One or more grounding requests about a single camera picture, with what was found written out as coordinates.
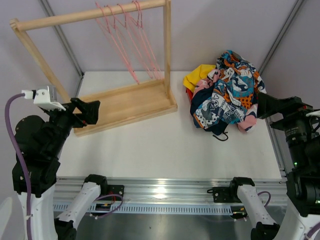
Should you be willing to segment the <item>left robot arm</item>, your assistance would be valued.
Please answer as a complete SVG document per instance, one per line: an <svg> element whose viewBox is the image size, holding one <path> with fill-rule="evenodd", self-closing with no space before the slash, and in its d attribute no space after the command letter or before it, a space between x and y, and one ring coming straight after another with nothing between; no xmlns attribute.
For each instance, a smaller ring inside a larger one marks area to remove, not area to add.
<svg viewBox="0 0 320 240"><path fill-rule="evenodd" d="M98 122L100 104L98 100L84 102L72 98L69 103L43 107L48 121L30 115L15 128L11 127L10 118L5 117L16 152L12 181L23 211L25 239L74 240L90 205L96 199L103 200L108 196L107 178L90 174L66 212L54 215L59 154L72 129Z"/></svg>

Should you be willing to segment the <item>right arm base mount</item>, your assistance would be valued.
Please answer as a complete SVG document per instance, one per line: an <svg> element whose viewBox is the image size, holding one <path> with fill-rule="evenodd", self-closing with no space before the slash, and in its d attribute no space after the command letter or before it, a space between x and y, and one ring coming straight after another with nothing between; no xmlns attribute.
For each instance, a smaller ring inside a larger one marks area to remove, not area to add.
<svg viewBox="0 0 320 240"><path fill-rule="evenodd" d="M216 186L208 189L206 192L211 194L215 203L241 203L237 191L239 186L255 186L254 181L248 177L234 177L229 186Z"/></svg>

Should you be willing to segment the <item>pink hanger of camouflage shorts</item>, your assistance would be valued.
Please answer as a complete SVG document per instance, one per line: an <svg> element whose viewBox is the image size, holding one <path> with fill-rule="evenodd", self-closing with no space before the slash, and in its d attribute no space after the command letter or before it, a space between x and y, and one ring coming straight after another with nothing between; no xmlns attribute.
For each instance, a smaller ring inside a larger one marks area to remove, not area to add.
<svg viewBox="0 0 320 240"><path fill-rule="evenodd" d="M154 54L154 50L151 45L151 42L150 42L149 37L147 36L145 28L144 28L143 13L142 13L141 5L137 0L134 0L133 3L135 4L137 11L138 11L137 29L140 34L140 39L142 41L142 46L144 47L144 51L145 51L147 60L149 61L149 65L151 67L154 78L156 80L161 80L162 75L161 75L160 66L157 62L156 56Z"/></svg>

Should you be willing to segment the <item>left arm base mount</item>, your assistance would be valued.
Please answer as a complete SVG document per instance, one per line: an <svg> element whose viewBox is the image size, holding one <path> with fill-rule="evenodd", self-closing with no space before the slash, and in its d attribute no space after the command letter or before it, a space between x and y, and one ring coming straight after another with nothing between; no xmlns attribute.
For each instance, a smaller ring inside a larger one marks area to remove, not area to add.
<svg viewBox="0 0 320 240"><path fill-rule="evenodd" d="M102 198L102 201L121 201L121 198L118 196L124 196L125 192L125 186L120 184L111 184L108 186L107 192L105 194L102 194L104 198Z"/></svg>

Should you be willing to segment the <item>pink hanger of yellow shorts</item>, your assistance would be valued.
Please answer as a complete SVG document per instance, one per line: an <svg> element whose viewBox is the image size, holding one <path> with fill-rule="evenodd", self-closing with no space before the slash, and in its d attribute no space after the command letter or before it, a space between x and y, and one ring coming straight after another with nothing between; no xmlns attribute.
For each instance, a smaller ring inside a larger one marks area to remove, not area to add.
<svg viewBox="0 0 320 240"><path fill-rule="evenodd" d="M137 19L130 17L132 23L135 25L135 28L132 28L131 31L134 33L135 38L139 41L140 45L140 48L136 47L136 51L138 52L139 59L142 61L142 64L144 65L145 70L150 78L154 80L160 80L162 79L160 67L144 30L143 14L140 3L137 0L133 0L132 3L135 4L138 12Z"/></svg>

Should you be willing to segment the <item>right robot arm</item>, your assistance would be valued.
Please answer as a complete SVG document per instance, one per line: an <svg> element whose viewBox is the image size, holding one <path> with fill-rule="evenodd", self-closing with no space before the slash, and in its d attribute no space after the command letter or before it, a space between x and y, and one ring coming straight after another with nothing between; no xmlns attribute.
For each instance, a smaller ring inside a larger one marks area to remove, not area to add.
<svg viewBox="0 0 320 240"><path fill-rule="evenodd" d="M286 175L286 212L281 224L268 214L255 184L247 177L234 177L228 196L243 204L252 224L252 240L313 240L320 232L320 112L299 97L278 99L258 94L257 116L277 113L282 119L270 127L285 134L293 163Z"/></svg>

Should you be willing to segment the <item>yellow shorts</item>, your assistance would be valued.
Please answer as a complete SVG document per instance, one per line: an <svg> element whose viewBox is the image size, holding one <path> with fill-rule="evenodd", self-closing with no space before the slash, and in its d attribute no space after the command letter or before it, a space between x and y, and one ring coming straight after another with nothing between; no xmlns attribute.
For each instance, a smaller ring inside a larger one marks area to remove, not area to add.
<svg viewBox="0 0 320 240"><path fill-rule="evenodd" d="M205 79L207 75L215 68L216 65L214 64L200 64L196 69L194 69L183 78L183 86L193 93L195 91L197 83L200 80Z"/></svg>

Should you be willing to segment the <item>navy blue shorts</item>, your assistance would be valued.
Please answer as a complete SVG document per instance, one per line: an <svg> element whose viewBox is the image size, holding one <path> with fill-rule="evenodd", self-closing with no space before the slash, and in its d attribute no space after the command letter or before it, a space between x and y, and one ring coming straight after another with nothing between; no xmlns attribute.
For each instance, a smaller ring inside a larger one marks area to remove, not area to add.
<svg viewBox="0 0 320 240"><path fill-rule="evenodd" d="M213 89L214 87L211 86L194 92L190 105L190 115L196 128L212 132L214 138L225 142L229 139L226 131L228 123L222 121L216 115L216 108L212 102Z"/></svg>

